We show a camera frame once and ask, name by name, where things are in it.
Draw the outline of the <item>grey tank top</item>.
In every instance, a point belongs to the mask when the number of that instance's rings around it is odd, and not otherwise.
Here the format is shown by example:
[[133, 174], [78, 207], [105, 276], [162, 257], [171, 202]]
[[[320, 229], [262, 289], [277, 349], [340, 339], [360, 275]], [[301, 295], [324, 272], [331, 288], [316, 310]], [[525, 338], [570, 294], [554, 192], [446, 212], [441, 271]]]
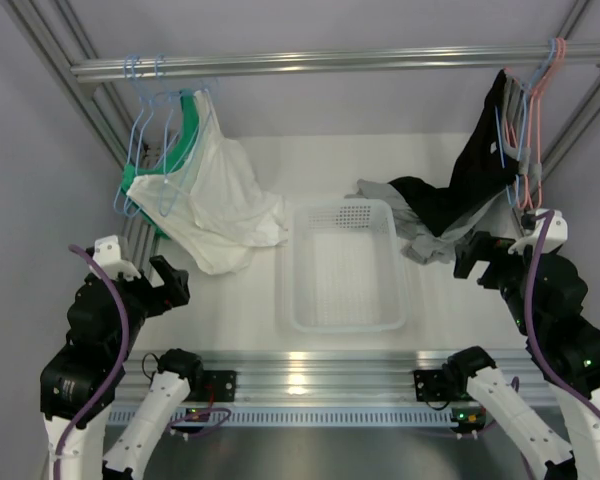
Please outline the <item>grey tank top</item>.
[[506, 73], [506, 76], [502, 106], [496, 113], [498, 137], [501, 151], [513, 155], [519, 162], [518, 173], [511, 185], [477, 211], [463, 215], [441, 236], [436, 237], [421, 222], [399, 192], [390, 185], [392, 180], [384, 183], [365, 179], [357, 181], [357, 191], [352, 196], [382, 200], [389, 205], [397, 234], [406, 241], [402, 254], [420, 265], [451, 262], [455, 247], [469, 239], [476, 231], [487, 231], [491, 234], [501, 232], [502, 222], [499, 215], [522, 202], [523, 176], [530, 173], [531, 178], [536, 179], [540, 175], [538, 168], [529, 170], [530, 152], [527, 147], [521, 145], [520, 140], [528, 112], [526, 92], [512, 75]]

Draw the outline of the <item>left rear robot arm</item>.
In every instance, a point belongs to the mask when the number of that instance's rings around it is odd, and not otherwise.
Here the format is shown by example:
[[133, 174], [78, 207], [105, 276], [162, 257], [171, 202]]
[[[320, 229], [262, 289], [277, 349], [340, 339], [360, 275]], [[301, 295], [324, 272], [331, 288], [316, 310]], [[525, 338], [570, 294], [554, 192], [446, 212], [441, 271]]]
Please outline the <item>left rear robot arm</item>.
[[[188, 273], [176, 270], [162, 256], [150, 263], [163, 284], [154, 287], [119, 252], [105, 253], [98, 248], [94, 261], [99, 277], [112, 293], [119, 314], [114, 334], [115, 361], [109, 386], [115, 388], [124, 375], [128, 358], [144, 321], [189, 303]], [[104, 479], [141, 479], [163, 433], [174, 425], [171, 416], [187, 397], [201, 385], [201, 358], [182, 349], [170, 349], [157, 360], [157, 371], [150, 379], [149, 391], [117, 442], [104, 454], [101, 473]]]

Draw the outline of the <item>black tank top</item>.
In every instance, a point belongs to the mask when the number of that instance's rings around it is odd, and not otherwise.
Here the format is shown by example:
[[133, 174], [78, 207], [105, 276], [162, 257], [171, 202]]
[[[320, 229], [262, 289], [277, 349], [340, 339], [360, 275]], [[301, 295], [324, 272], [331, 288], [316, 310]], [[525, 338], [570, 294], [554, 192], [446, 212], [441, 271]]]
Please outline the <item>black tank top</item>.
[[506, 80], [506, 73], [499, 71], [446, 187], [436, 188], [412, 176], [390, 182], [436, 237], [463, 215], [477, 211], [502, 193], [516, 179], [519, 162], [513, 155], [501, 151], [498, 137], [496, 113], [502, 106]]

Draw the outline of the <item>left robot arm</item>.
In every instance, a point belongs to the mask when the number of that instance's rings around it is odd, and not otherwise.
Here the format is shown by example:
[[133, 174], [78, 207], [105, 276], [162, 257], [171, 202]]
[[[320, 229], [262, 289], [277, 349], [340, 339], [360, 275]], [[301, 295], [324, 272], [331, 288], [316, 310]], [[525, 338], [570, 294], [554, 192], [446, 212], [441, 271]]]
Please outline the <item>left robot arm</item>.
[[116, 389], [145, 321], [188, 304], [189, 274], [161, 255], [150, 264], [162, 283], [143, 272], [107, 275], [93, 256], [74, 247], [91, 271], [67, 312], [65, 344], [40, 375], [40, 410], [52, 479], [141, 479], [171, 414], [199, 397], [205, 374], [190, 365], [160, 366], [150, 391], [118, 442], [104, 447]]

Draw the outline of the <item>aluminium hanging rail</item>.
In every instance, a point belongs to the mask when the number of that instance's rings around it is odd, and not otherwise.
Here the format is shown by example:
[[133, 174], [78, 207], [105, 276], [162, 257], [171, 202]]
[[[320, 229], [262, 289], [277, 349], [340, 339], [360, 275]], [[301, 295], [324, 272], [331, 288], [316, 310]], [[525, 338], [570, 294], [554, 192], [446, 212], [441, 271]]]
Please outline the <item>aluminium hanging rail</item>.
[[429, 70], [527, 65], [549, 57], [558, 42], [543, 45], [459, 46], [364, 51], [263, 53], [151, 60], [83, 60], [70, 67], [84, 85], [118, 80], [202, 78], [383, 70]]

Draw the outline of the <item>green tank top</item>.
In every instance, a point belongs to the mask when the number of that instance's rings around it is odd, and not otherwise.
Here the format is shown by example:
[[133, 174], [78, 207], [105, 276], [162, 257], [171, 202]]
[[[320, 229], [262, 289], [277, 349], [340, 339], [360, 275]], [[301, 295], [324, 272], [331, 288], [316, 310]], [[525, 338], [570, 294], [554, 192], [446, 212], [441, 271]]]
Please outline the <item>green tank top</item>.
[[[140, 113], [132, 123], [129, 136], [127, 156], [122, 170], [122, 178], [116, 191], [113, 208], [118, 214], [133, 218], [140, 212], [140, 207], [135, 204], [128, 194], [133, 181], [139, 176], [156, 176], [174, 173], [184, 165], [184, 161], [193, 149], [199, 131], [199, 114], [191, 90], [161, 91], [156, 94], [139, 94]], [[134, 145], [134, 141], [144, 138], [144, 131], [151, 123], [158, 107], [164, 104], [172, 107], [170, 115], [176, 107], [180, 108], [182, 122], [180, 130], [174, 139], [169, 137], [167, 121], [166, 132], [163, 134], [162, 153], [151, 168], [140, 166], [141, 149]]]

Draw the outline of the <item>white plastic basket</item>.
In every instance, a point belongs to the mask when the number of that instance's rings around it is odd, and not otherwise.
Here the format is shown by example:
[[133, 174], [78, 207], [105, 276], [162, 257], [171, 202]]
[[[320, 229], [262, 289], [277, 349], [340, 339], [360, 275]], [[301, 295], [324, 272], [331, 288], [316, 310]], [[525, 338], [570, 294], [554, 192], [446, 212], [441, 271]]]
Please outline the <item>white plastic basket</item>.
[[289, 225], [290, 323], [304, 333], [396, 330], [409, 316], [393, 213], [381, 200], [297, 205]]

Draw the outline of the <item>aluminium front frame rail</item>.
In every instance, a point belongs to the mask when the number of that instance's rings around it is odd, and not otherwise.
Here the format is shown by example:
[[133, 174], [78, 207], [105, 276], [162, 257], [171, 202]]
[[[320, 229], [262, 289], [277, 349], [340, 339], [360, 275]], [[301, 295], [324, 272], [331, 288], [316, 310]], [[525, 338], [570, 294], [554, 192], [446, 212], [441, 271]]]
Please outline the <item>aluminium front frame rail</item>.
[[232, 397], [232, 426], [448, 425], [440, 399], [421, 402], [419, 370], [434, 370], [446, 351], [205, 352], [205, 369], [232, 377], [214, 387]]

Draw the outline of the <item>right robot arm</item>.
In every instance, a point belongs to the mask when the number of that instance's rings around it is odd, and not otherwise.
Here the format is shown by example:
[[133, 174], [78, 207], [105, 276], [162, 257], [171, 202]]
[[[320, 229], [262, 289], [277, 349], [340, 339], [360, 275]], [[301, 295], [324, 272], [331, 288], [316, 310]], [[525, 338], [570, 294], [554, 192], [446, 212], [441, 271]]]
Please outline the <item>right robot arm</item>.
[[531, 247], [510, 252], [513, 240], [476, 233], [457, 247], [454, 275], [465, 279], [479, 261], [478, 283], [506, 303], [526, 349], [557, 400], [561, 438], [521, 398], [495, 360], [478, 346], [449, 357], [447, 389], [470, 397], [505, 431], [535, 479], [600, 479], [600, 330], [582, 315], [588, 292], [575, 265]]

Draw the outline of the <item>white tank top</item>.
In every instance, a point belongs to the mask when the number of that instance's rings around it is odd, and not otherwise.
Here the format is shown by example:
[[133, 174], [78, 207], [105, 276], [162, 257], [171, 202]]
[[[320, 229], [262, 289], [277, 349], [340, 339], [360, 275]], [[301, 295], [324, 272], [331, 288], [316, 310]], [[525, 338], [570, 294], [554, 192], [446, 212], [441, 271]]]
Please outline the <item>white tank top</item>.
[[194, 101], [200, 131], [184, 164], [137, 176], [128, 195], [201, 271], [235, 273], [257, 248], [287, 240], [286, 202], [260, 187], [241, 143], [224, 136], [210, 94]]

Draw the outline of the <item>right rear robot arm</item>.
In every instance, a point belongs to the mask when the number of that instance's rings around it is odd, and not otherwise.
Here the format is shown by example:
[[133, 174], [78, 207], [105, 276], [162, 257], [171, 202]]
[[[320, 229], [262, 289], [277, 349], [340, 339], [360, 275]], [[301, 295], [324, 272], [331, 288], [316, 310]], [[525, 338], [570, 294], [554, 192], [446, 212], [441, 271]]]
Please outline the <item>right rear robot arm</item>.
[[[525, 257], [509, 254], [511, 239], [478, 232], [456, 248], [454, 276], [465, 279], [478, 261], [488, 267], [478, 284], [497, 290], [506, 303], [518, 331], [523, 326]], [[459, 351], [442, 366], [455, 394], [467, 394], [479, 402], [493, 421], [518, 448], [532, 479], [575, 479], [575, 458], [570, 444], [556, 434], [519, 395], [519, 381], [507, 380], [495, 360], [481, 347]]]

